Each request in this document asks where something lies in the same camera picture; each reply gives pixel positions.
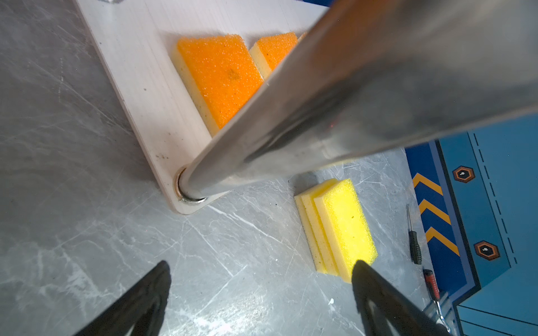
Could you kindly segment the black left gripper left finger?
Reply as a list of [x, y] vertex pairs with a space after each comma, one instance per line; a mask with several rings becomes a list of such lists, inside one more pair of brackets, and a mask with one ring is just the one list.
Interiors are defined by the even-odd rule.
[[162, 260], [77, 335], [158, 335], [171, 282], [170, 266]]

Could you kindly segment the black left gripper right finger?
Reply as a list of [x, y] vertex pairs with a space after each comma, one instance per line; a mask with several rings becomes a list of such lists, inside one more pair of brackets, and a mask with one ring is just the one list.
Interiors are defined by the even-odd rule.
[[448, 335], [377, 271], [359, 260], [352, 286], [365, 335]]

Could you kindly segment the yellow sponge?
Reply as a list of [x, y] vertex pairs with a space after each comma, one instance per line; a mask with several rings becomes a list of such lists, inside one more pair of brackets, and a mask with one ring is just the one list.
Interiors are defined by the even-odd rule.
[[296, 198], [302, 201], [305, 217], [308, 219], [310, 236], [314, 239], [312, 257], [315, 259], [316, 270], [323, 274], [338, 276], [338, 268], [331, 247], [322, 225], [322, 219], [314, 202], [316, 197], [328, 191], [336, 184], [336, 179], [329, 179], [301, 193]]
[[372, 265], [378, 252], [354, 184], [337, 181], [313, 198], [338, 270], [346, 283], [352, 282], [358, 261]]

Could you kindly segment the yellow sponge bottom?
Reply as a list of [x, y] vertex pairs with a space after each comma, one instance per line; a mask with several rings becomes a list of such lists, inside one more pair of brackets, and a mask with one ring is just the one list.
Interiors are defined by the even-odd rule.
[[316, 197], [328, 191], [336, 184], [336, 179], [329, 179], [301, 193], [296, 198], [302, 201], [305, 217], [308, 219], [310, 236], [314, 239], [312, 257], [315, 259], [316, 270], [323, 274], [338, 276], [338, 268], [331, 247], [322, 225], [322, 219], [314, 202]]

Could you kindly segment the orange sponge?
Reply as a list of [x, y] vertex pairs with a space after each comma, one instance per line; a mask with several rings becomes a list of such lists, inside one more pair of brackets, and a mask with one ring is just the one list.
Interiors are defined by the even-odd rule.
[[297, 36], [294, 32], [290, 32], [262, 37], [253, 45], [249, 53], [264, 80], [272, 74], [297, 43]]
[[213, 137], [263, 84], [243, 38], [236, 34], [182, 37], [172, 61]]

